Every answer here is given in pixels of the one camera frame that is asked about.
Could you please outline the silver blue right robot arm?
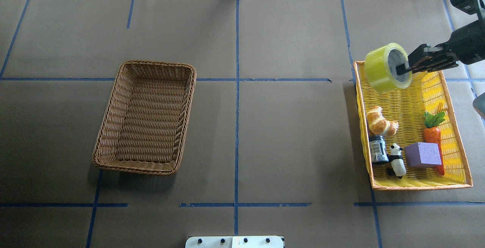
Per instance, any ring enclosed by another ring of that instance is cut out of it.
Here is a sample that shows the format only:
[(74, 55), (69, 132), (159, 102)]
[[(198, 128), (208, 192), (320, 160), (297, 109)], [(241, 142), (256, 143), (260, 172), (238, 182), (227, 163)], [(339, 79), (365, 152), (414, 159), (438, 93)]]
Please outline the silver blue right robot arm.
[(454, 30), (447, 42), (431, 47), (429, 44), (419, 45), (407, 61), (392, 70), (397, 76), (407, 73), (436, 72), (451, 69), (463, 64), (473, 64), (485, 57), (485, 23), (484, 0), (450, 0), (452, 6), (468, 15), (477, 15), (477, 20)]

